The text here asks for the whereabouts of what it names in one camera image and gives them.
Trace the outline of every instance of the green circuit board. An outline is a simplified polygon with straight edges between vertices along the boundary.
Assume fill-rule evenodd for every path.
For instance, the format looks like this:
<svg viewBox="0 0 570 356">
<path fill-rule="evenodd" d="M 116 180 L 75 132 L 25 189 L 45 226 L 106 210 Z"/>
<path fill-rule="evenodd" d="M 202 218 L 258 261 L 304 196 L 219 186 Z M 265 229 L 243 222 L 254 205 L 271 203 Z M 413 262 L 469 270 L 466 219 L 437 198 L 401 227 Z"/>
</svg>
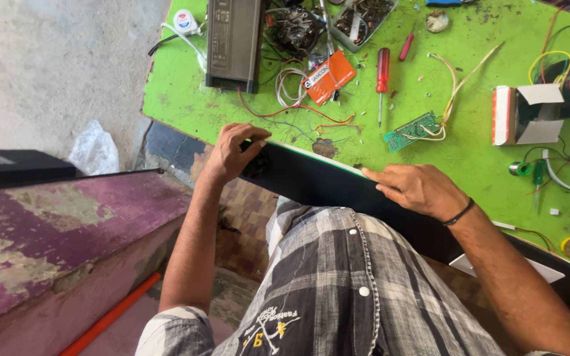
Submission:
<svg viewBox="0 0 570 356">
<path fill-rule="evenodd" d="M 404 126 L 401 126 L 390 133 L 384 135 L 384 141 L 388 143 L 388 149 L 391 152 L 396 152 L 403 147 L 408 146 L 409 144 L 416 141 L 416 139 L 409 139 L 405 134 L 411 135 L 412 137 L 427 137 L 430 134 L 425 132 L 420 125 L 423 125 L 425 128 L 430 130 L 432 133 L 437 133 L 441 125 L 437 124 L 434 119 L 437 118 L 437 115 L 434 112 L 430 111 L 429 113 L 425 113 L 422 116 L 416 118 L 415 120 L 407 123 Z"/>
</svg>

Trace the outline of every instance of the bracelet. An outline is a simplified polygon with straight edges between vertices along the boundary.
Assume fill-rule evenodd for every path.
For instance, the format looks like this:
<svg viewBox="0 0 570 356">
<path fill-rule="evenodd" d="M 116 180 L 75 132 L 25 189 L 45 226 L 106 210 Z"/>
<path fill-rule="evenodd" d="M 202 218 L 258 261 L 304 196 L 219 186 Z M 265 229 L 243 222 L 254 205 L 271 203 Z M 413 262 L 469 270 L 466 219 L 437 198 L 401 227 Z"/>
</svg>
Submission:
<svg viewBox="0 0 570 356">
<path fill-rule="evenodd" d="M 460 212 L 457 216 L 453 217 L 452 219 L 443 222 L 443 226 L 450 226 L 454 223 L 456 223 L 457 221 L 459 221 L 459 219 L 461 219 L 461 217 L 463 215 L 465 215 L 465 213 L 467 213 L 472 207 L 474 206 L 474 199 L 470 198 L 470 202 L 467 204 L 467 206 L 465 207 L 465 209 L 463 209 L 462 212 Z"/>
</svg>

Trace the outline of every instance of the white snap button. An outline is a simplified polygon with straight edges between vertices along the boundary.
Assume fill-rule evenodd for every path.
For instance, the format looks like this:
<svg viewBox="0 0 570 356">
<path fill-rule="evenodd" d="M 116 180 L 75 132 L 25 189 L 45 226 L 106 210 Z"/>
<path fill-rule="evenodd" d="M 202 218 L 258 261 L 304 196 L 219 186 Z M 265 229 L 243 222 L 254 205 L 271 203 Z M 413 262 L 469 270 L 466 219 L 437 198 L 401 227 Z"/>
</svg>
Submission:
<svg viewBox="0 0 570 356">
<path fill-rule="evenodd" d="M 368 296 L 370 294 L 370 290 L 367 287 L 360 287 L 360 295 L 361 296 Z"/>
</svg>

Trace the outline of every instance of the hand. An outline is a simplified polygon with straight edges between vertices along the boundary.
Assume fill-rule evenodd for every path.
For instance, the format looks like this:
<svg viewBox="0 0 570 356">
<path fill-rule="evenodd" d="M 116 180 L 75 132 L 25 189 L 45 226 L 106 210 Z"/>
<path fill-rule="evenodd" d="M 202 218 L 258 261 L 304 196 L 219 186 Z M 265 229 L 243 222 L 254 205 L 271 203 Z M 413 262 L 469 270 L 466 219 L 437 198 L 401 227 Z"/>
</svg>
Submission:
<svg viewBox="0 0 570 356">
<path fill-rule="evenodd" d="M 470 198 L 433 165 L 387 165 L 382 172 L 363 168 L 362 173 L 380 184 L 376 189 L 404 208 L 442 222 L 454 218 Z"/>
<path fill-rule="evenodd" d="M 225 185 L 241 174 L 248 163 L 255 158 L 265 146 L 272 133 L 251 124 L 227 124 L 221 128 L 206 166 L 200 177 L 213 180 L 218 185 Z M 247 150 L 241 151 L 239 146 L 246 139 L 254 141 Z"/>
</svg>

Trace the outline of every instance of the red screwdriver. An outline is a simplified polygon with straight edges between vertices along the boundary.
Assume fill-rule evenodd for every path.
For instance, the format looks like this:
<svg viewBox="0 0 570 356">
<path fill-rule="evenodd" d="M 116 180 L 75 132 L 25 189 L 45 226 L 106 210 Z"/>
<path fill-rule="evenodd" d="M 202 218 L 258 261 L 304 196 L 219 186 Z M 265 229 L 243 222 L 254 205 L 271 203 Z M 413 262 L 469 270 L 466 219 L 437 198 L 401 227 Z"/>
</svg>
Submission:
<svg viewBox="0 0 570 356">
<path fill-rule="evenodd" d="M 388 90 L 388 61 L 391 58 L 391 51 L 384 47 L 377 52 L 377 87 L 379 93 L 379 116 L 377 117 L 377 127 L 382 127 L 382 95 Z"/>
<path fill-rule="evenodd" d="M 417 21 L 415 21 L 415 23 L 412 26 L 412 30 L 410 31 L 410 35 L 408 35 L 408 38 L 406 39 L 406 43 L 404 44 L 404 47 L 401 49 L 401 53 L 400 53 L 400 61 L 403 61 L 406 59 L 406 56 L 408 55 L 408 50 L 410 49 L 410 44 L 412 43 L 412 39 L 415 38 L 415 26 L 417 25 Z"/>
</svg>

